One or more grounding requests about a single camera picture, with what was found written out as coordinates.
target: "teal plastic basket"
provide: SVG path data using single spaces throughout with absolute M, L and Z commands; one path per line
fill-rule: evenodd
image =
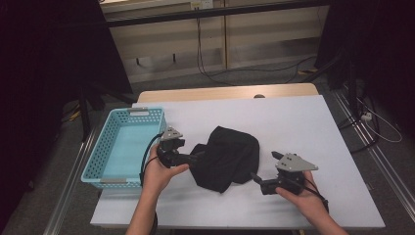
M 144 152 L 152 138 L 164 132 L 165 128 L 162 108 L 112 110 L 83 170 L 81 181 L 97 188 L 140 187 Z

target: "aluminum rail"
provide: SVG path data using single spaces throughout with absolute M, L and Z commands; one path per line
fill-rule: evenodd
M 99 27 L 120 27 L 137 24 L 152 24 L 162 22 L 174 22 L 183 21 L 190 19 L 201 19 L 231 15 L 241 15 L 248 13 L 260 13 L 260 12 L 271 12 L 281 11 L 299 8 L 319 7 L 330 5 L 333 0 L 292 0 L 278 3 L 258 4 L 240 7 L 224 7 L 224 8 L 213 8 L 199 11 L 188 11 L 179 13 L 168 13 L 161 15 L 153 15 L 146 17 L 132 17 L 107 20 L 105 22 L 96 23 L 72 23 L 59 25 L 56 29 L 83 29 L 83 28 L 99 28 Z

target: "power cord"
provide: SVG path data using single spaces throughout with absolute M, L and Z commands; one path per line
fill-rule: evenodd
M 320 194 L 320 192 L 318 191 L 318 189 L 317 189 L 317 187 L 315 186 L 315 184 L 313 184 L 311 181 L 309 181 L 308 179 L 305 179 L 308 183 L 310 183 L 310 184 L 314 187 L 314 189 L 315 189 L 315 190 L 310 189 L 310 188 L 308 188 L 307 186 L 304 186 L 304 185 L 298 184 L 296 181 L 291 180 L 291 179 L 289 179 L 289 178 L 287 178 L 287 177 L 283 177 L 283 179 L 284 179 L 284 180 L 287 180 L 287 181 L 289 181 L 290 183 L 292 183 L 292 184 L 294 184 L 294 185 L 296 185 L 296 186 L 298 186 L 298 187 L 300 187 L 300 188 L 302 188 L 302 189 L 304 189 L 304 190 L 306 190 L 306 191 L 308 191 L 308 192 L 310 192 L 310 193 L 314 194 L 315 196 L 317 196 L 317 197 L 321 200 L 321 202 L 323 203 L 323 206 L 324 206 L 324 208 L 326 209 L 326 211 L 327 211 L 327 212 L 329 212 L 329 201 L 328 201 L 326 198 L 324 198 L 324 197 Z
M 206 76 L 207 78 L 209 78 L 213 82 L 222 83 L 222 84 L 231 85 L 231 86 L 236 86 L 236 84 L 232 84 L 232 83 L 229 83 L 229 82 L 226 82 L 226 81 L 219 81 L 219 80 L 215 80 L 215 79 L 212 78 L 213 76 L 218 76 L 218 75 L 221 75 L 223 73 L 231 72 L 231 71 L 268 71 L 268 72 L 273 72 L 273 71 L 285 71 L 285 70 L 288 70 L 288 69 L 291 69 L 291 68 L 296 68 L 296 72 L 294 73 L 294 75 L 290 79 L 288 79 L 287 81 L 284 82 L 284 83 L 289 83 L 294 78 L 296 78 L 297 73 L 299 71 L 299 66 L 302 63 L 304 63 L 304 62 L 306 62 L 306 61 L 308 61 L 310 59 L 316 58 L 316 56 L 311 56 L 311 57 L 305 58 L 305 59 L 303 59 L 303 60 L 295 63 L 294 65 L 291 65 L 291 66 L 288 66 L 288 67 L 285 67 L 285 68 L 275 69 L 275 70 L 235 69 L 235 70 L 224 70 L 224 71 L 220 71 L 220 72 L 217 72 L 217 73 L 208 74 L 206 72 L 206 70 L 205 70 L 205 65 L 204 65 L 204 60 L 203 60 L 203 55 L 202 55 L 202 30 L 201 30 L 201 20 L 199 18 L 197 18 L 196 21 L 197 21 L 197 25 L 198 25 L 198 58 L 197 58 L 198 59 L 198 69 L 199 69 L 199 72 L 201 74 L 203 74 L 204 76 Z
M 160 138 L 161 136 L 162 136 L 162 133 L 157 134 L 155 137 L 153 137 L 153 139 L 152 139 L 152 140 L 150 140 L 150 143 L 149 143 L 149 145 L 147 146 L 146 151 L 144 152 L 143 160 L 142 160 L 142 162 L 141 162 L 141 169 L 140 169 L 140 181 L 141 181 L 141 187 L 143 187 L 143 186 L 144 186 L 144 175 L 145 175 L 145 173 L 146 173 L 146 168 L 147 168 L 147 165 L 148 165 L 148 164 L 149 164 L 149 162 L 151 162 L 152 160 L 154 160 L 154 159 L 157 159 L 157 158 L 158 158 L 158 157 L 152 158 L 152 159 L 150 159 L 150 160 L 149 160 L 149 161 L 145 164 L 146 159 L 147 159 L 147 155 L 149 154 L 149 150 L 150 150 L 150 148 L 152 147 L 153 142 L 155 142 L 155 140 L 157 140 L 157 139 L 158 139 L 158 138 Z
M 369 123 L 367 122 L 367 120 L 368 119 L 365 119 L 364 121 L 365 121 L 365 123 L 366 123 L 366 125 L 367 125 L 367 127 L 374 133 L 374 134 L 376 134 L 377 136 L 379 136 L 379 137 L 381 137 L 382 139 L 384 139 L 384 140 L 386 140 L 386 141 L 388 141 L 388 142 L 391 142 L 391 143 L 399 143 L 400 141 L 402 141 L 402 135 L 400 134 L 400 132 L 392 125 L 392 124 L 390 124 L 387 120 L 385 120 L 383 117 L 381 117 L 381 116 L 379 116 L 378 114 L 376 114 L 376 112 L 375 111 L 373 111 L 373 110 L 371 110 L 371 109 L 369 109 L 369 107 L 367 107 L 366 106 L 366 104 L 364 104 L 364 102 L 362 102 L 362 101 L 360 101 L 359 99 L 357 99 L 357 101 L 359 102 L 359 103 L 361 103 L 369 112 L 371 112 L 371 114 L 373 114 L 376 118 L 379 118 L 379 119 L 381 119 L 382 121 L 384 121 L 387 125 L 389 125 L 398 135 L 399 135 L 399 139 L 398 140 L 391 140 L 391 139 L 388 139 L 388 138 L 386 138 L 385 136 L 383 136 L 383 135 L 381 135 L 380 134 L 380 131 L 379 131 L 379 129 L 377 129 L 377 130 L 375 130 L 375 129 L 373 129 L 370 125 L 369 125 Z

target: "black fabric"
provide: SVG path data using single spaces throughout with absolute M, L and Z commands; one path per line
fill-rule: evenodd
M 198 144 L 193 155 L 201 155 L 197 167 L 191 168 L 196 183 L 219 193 L 229 185 L 243 184 L 251 180 L 251 172 L 257 173 L 259 143 L 250 134 L 218 126 L 207 144 Z

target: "white tabletop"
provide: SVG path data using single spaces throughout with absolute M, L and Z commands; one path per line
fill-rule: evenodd
M 313 171 L 330 214 L 343 228 L 385 227 L 363 179 L 322 96 L 140 103 L 162 106 L 168 125 L 184 134 L 180 153 L 206 144 L 218 126 L 247 132 L 260 145 L 258 175 L 277 174 L 272 151 L 295 153 L 319 166 Z M 127 226 L 139 189 L 105 189 L 91 223 Z M 250 181 L 219 194 L 196 185 L 190 171 L 175 176 L 162 192 L 157 213 L 160 228 L 301 229 L 311 225 L 278 195 L 263 196 Z

